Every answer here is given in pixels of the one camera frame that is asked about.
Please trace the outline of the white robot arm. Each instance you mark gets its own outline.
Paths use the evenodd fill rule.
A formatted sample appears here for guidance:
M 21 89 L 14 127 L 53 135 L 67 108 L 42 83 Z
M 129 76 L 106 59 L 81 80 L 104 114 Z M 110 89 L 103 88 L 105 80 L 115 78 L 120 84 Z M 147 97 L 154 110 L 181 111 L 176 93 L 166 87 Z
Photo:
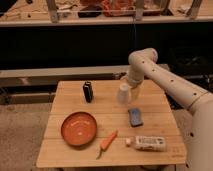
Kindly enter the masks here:
M 148 77 L 193 116 L 186 164 L 187 171 L 213 171 L 213 93 L 156 64 L 157 51 L 132 52 L 127 82 L 137 87 Z

